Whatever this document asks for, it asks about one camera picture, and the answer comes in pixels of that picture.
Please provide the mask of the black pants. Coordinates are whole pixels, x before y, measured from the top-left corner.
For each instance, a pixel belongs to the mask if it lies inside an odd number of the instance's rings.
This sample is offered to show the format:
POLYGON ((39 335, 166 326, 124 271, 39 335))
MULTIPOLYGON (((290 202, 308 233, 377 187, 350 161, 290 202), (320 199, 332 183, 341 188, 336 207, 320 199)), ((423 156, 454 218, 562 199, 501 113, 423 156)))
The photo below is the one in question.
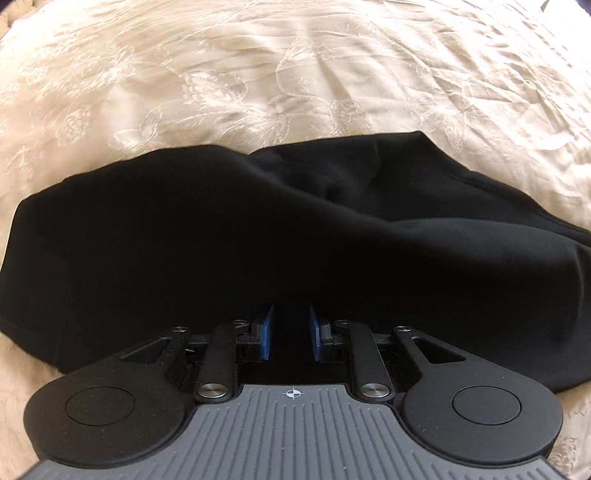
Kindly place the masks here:
POLYGON ((1 329, 70 372, 306 307, 407 324, 563 391, 590 378, 590 235, 420 132, 154 151, 23 200, 1 329))

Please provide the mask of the cream embroidered bedspread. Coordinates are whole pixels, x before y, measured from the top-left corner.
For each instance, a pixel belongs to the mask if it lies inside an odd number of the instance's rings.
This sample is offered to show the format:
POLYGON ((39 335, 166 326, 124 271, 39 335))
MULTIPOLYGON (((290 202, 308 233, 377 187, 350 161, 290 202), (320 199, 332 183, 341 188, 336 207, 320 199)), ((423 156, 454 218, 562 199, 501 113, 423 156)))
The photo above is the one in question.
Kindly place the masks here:
POLYGON ((1 229, 148 151, 424 132, 590 224, 589 16, 574 1, 16 1, 1 16, 1 229))

